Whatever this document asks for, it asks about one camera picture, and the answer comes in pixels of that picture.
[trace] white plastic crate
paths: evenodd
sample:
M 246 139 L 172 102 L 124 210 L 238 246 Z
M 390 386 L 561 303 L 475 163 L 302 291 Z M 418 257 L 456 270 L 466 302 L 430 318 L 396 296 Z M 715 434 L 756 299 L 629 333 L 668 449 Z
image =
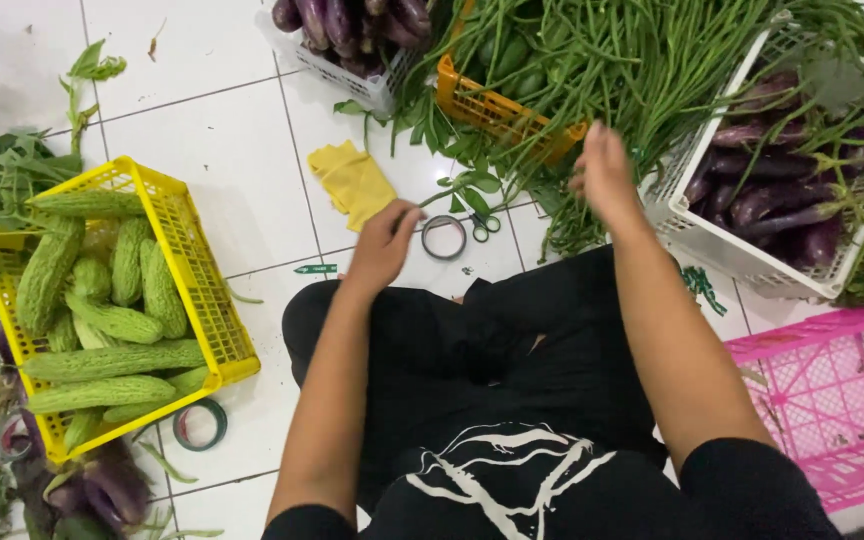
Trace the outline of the white plastic crate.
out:
M 322 80 L 345 89 L 355 101 L 377 113 L 389 115 L 394 110 L 396 90 L 415 60 L 423 54 L 421 50 L 399 48 L 389 59 L 390 69 L 379 77 L 362 79 L 303 47 L 302 30 L 285 33 L 276 28 L 271 12 L 270 8 L 260 9 L 255 15 L 255 26 L 276 53 L 288 55 L 296 64 L 306 66 Z
M 726 84 L 723 93 L 731 95 L 738 91 L 756 59 L 762 57 L 772 61 L 797 43 L 796 30 L 788 27 L 771 33 L 762 32 Z M 689 202 L 684 195 L 686 186 L 709 150 L 713 135 L 722 122 L 721 115 L 725 112 L 726 107 L 716 110 L 702 129 L 679 142 L 669 156 L 664 179 L 657 179 L 644 190 L 643 203 L 649 221 L 661 237 L 677 248 L 732 276 L 762 297 L 822 296 L 834 299 L 842 292 L 864 241 L 864 225 L 855 215 L 846 213 L 846 227 L 853 234 L 851 238 L 844 237 L 840 241 L 832 264 L 797 270 L 690 212 Z M 851 189 L 856 195 L 864 195 L 864 178 L 859 178 Z

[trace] pink plastic crate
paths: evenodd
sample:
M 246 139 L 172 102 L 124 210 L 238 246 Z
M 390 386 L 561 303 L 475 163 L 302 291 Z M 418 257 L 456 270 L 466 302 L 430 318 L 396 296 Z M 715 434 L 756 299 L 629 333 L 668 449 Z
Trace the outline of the pink plastic crate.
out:
M 864 309 L 811 317 L 726 342 L 775 442 L 827 512 L 864 503 Z

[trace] white tile floor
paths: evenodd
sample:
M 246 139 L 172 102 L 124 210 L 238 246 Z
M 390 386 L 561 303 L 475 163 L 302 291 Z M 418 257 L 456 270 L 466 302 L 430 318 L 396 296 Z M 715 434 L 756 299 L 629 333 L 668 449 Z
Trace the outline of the white tile floor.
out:
M 101 105 L 82 141 L 86 165 L 128 155 L 188 183 L 222 274 L 240 294 L 265 301 L 237 305 L 262 371 L 215 394 L 230 420 L 222 443 L 189 452 L 165 424 L 145 435 L 178 471 L 198 481 L 170 481 L 144 450 L 136 452 L 155 481 L 157 504 L 174 505 L 175 527 L 224 529 L 226 538 L 258 538 L 299 397 L 282 344 L 282 311 L 296 292 L 325 277 L 292 270 L 326 263 L 342 271 L 356 240 L 310 173 L 306 156 L 347 139 L 363 147 L 361 117 L 332 113 L 335 102 L 350 96 L 299 70 L 289 58 L 276 59 L 254 24 L 256 13 L 268 9 L 263 3 L 268 0 L 0 0 L 0 30 L 36 59 L 38 78 L 54 81 L 87 43 L 101 39 L 104 54 L 127 59 L 121 76 L 84 92 L 84 106 L 95 99 Z M 146 53 L 163 21 L 153 61 Z M 31 88 L 34 95 L 17 99 L 8 110 L 12 123 L 59 131 L 49 143 L 66 151 L 64 92 L 57 82 Z M 460 167 L 430 155 L 425 145 L 409 146 L 408 137 L 408 132 L 399 136 L 390 158 L 389 129 L 372 124 L 369 145 L 398 194 L 418 201 L 438 192 L 435 181 L 454 176 Z M 498 195 L 486 199 L 499 201 Z M 427 210 L 444 214 L 448 204 L 441 199 Z M 469 242 L 452 262 L 432 259 L 414 242 L 396 285 L 449 298 L 464 294 L 475 278 L 497 281 L 536 268 L 548 218 L 526 196 L 498 217 L 498 233 L 485 244 Z M 709 276 L 728 312 L 720 317 L 707 307 L 703 311 L 723 339 L 825 310 L 800 301 L 763 300 L 730 277 Z M 850 530 L 864 524 L 864 510 L 836 519 Z

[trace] hand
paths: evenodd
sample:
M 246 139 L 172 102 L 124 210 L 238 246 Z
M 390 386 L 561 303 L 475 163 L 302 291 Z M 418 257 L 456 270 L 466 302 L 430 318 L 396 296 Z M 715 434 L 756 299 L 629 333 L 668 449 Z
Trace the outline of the hand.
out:
M 423 216 L 418 206 L 402 199 L 389 202 L 371 216 L 359 234 L 342 285 L 369 298 L 375 298 L 382 289 L 389 287 L 402 272 L 409 240 Z
M 617 132 L 598 120 L 593 122 L 585 134 L 582 155 L 575 160 L 575 172 L 568 186 L 584 197 L 613 236 L 647 225 Z

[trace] white graphic print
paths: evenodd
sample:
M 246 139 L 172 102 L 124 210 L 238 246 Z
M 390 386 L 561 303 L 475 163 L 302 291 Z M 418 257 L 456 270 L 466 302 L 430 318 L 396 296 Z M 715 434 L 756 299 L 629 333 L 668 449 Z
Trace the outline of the white graphic print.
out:
M 510 431 L 522 430 L 514 434 Z M 481 448 L 481 443 L 490 445 Z M 469 458 L 467 452 L 472 450 L 476 456 L 491 452 L 489 457 Z M 474 425 L 459 433 L 445 449 L 439 453 L 426 450 L 421 455 L 421 469 L 405 475 L 410 485 L 430 497 L 449 499 L 464 505 L 478 505 L 489 521 L 510 540 L 544 540 L 546 534 L 546 512 L 554 512 L 552 506 L 554 497 L 561 495 L 571 486 L 576 485 L 589 476 L 597 467 L 608 462 L 616 453 L 614 451 L 593 457 L 593 443 L 569 435 L 558 434 L 545 423 L 530 425 L 526 423 L 494 423 L 490 425 Z M 561 460 L 548 472 L 545 479 L 538 485 L 529 506 L 509 507 L 496 501 L 476 477 L 469 472 L 474 464 L 489 464 L 497 466 L 519 466 L 533 460 L 537 456 L 561 457 Z M 464 460 L 455 463 L 450 460 Z M 577 472 L 570 472 L 573 465 L 580 466 Z M 454 483 L 448 486 L 429 485 L 435 482 L 430 473 L 441 469 L 447 478 Z M 537 523 L 530 527 L 534 536 L 519 529 L 513 516 L 534 516 Z

